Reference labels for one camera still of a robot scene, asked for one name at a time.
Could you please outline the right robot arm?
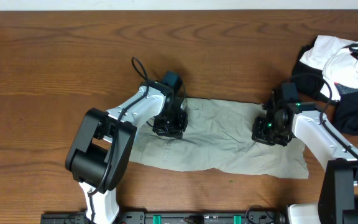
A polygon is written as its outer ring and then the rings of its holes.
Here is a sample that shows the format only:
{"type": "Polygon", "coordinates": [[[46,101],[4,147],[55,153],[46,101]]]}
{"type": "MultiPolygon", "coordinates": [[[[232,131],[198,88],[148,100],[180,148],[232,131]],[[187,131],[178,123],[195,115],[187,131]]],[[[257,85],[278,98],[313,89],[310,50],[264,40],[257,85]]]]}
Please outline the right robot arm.
{"type": "Polygon", "coordinates": [[[358,148],[328,121],[316,103],[304,103],[294,83],[282,83],[256,117],[252,140],[286,146],[298,139],[324,169],[319,200],[289,205],[276,223],[358,224],[358,148]]]}

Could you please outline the khaki green shorts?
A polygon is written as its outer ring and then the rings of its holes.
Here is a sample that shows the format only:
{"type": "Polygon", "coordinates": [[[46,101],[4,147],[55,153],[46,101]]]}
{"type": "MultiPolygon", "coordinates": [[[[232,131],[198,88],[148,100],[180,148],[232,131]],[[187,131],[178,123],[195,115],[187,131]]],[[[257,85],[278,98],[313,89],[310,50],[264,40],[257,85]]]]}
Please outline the khaki green shorts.
{"type": "Polygon", "coordinates": [[[231,174],[307,179],[305,145],[287,146],[252,140],[252,125],[265,112],[261,105],[224,100],[187,99],[188,126],[181,139],[156,135],[143,125],[130,161],[174,171],[218,169],[231,174]]]}

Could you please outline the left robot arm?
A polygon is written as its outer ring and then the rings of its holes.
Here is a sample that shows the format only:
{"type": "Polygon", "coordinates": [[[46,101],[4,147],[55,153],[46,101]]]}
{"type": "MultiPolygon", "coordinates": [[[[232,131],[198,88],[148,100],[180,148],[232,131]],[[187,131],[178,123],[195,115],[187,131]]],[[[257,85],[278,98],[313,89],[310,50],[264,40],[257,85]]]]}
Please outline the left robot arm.
{"type": "Polygon", "coordinates": [[[101,111],[88,110],[65,160],[83,189],[89,223],[113,223],[119,214],[116,187],[129,162],[139,129],[153,120],[158,136],[181,139],[188,115],[185,100],[177,95],[181,77],[168,71],[162,80],[145,80],[123,104],[101,111]]]}

